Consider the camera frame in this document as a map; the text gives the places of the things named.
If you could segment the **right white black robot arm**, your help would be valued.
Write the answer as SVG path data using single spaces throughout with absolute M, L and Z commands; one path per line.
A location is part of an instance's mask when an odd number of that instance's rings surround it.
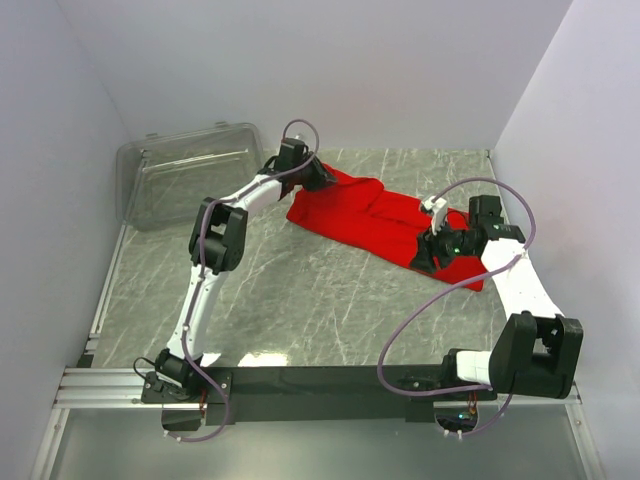
M 439 374 L 444 395 L 460 399 L 475 384 L 497 393 L 566 398 L 583 341 L 581 323 L 561 313 L 528 257 L 521 229 L 505 222 L 497 196 L 470 198 L 467 227 L 453 227 L 448 205 L 431 197 L 421 209 L 429 228 L 418 236 L 412 264 L 440 272 L 458 259 L 476 258 L 491 273 L 507 323 L 489 351 L 453 350 Z

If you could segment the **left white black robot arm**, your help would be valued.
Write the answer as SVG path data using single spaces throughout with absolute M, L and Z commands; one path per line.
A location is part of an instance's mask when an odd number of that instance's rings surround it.
M 285 137 L 278 153 L 248 184 L 220 199 L 202 201 L 189 241 L 187 295 L 174 331 L 154 362 L 173 399 L 189 401 L 208 383 L 200 366 L 204 336 L 221 288 L 243 258 L 249 220 L 297 186 L 313 192 L 336 183 L 308 145 Z

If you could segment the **red t shirt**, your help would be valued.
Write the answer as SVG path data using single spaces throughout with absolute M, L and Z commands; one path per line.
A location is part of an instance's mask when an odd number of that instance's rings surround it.
M 286 218 L 330 240 L 367 251 L 399 267 L 425 274 L 413 263 L 418 236 L 431 224 L 420 200 L 389 191 L 371 177 L 352 177 L 331 166 L 337 183 L 298 191 Z

